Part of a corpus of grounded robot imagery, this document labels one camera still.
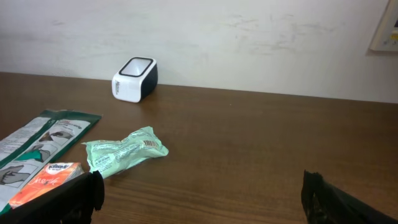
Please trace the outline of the light green snack packet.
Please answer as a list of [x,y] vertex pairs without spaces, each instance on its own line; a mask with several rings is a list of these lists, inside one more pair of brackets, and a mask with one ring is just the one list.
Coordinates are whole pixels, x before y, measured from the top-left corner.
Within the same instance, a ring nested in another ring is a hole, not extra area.
[[97,140],[84,145],[90,172],[98,171],[104,179],[169,153],[150,126],[138,129],[120,141]]

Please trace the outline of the green wipes pack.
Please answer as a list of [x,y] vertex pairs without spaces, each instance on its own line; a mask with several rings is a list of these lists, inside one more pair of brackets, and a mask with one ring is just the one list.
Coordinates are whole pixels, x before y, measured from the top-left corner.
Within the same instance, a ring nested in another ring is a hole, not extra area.
[[1,140],[1,214],[46,164],[62,157],[99,120],[100,115],[70,110],[44,110]]

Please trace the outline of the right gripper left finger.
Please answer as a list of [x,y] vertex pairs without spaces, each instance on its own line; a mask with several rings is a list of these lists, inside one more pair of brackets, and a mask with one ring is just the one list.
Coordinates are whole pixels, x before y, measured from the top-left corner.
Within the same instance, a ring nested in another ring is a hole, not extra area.
[[104,203],[104,181],[95,171],[84,173],[1,215],[1,224],[90,223]]

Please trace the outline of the orange tissue pack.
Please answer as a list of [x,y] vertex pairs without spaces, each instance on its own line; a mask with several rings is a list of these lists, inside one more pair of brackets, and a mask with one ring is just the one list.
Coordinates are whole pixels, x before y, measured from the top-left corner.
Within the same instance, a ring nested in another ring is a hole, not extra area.
[[49,163],[21,188],[21,190],[9,200],[8,204],[11,208],[19,207],[83,173],[84,170],[79,162]]

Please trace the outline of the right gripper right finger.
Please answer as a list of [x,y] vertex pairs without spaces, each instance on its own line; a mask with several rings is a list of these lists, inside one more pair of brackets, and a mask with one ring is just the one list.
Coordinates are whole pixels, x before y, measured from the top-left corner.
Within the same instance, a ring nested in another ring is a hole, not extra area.
[[301,202],[311,224],[397,224],[396,219],[329,184],[318,172],[303,173]]

